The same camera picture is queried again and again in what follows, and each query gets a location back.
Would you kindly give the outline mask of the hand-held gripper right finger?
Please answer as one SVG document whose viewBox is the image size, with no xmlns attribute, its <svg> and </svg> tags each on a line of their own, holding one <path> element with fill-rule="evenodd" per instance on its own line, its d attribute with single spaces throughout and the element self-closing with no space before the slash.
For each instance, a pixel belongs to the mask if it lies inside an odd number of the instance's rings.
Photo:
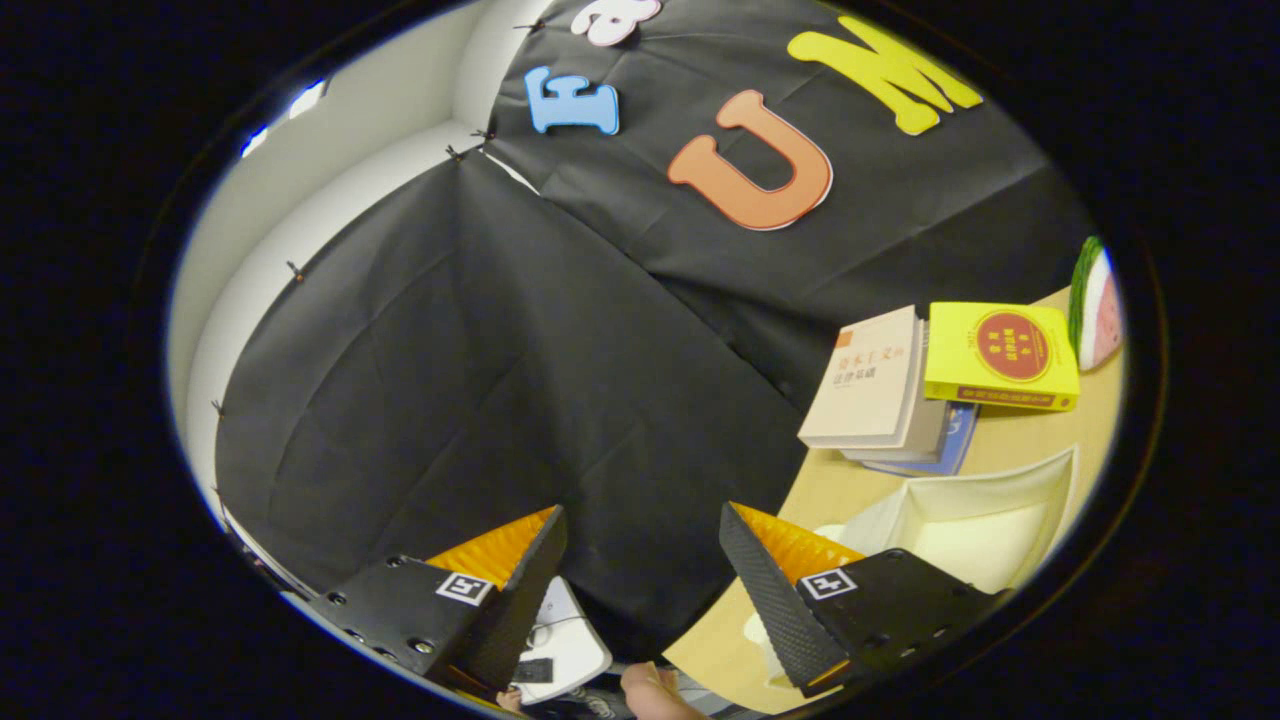
<svg viewBox="0 0 1280 720">
<path fill-rule="evenodd" d="M 744 503 L 723 503 L 718 537 L 785 675 L 806 698 L 904 673 L 1006 594 L 906 550 L 861 555 Z"/>
</svg>

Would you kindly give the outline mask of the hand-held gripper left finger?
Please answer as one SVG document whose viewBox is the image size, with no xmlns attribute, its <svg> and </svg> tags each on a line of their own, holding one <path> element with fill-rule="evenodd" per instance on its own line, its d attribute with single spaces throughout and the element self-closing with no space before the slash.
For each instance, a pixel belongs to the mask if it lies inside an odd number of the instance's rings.
<svg viewBox="0 0 1280 720">
<path fill-rule="evenodd" d="M 564 507 L 553 505 L 431 559 L 379 559 L 311 605 L 407 673 L 494 694 L 515 678 L 567 538 Z"/>
</svg>

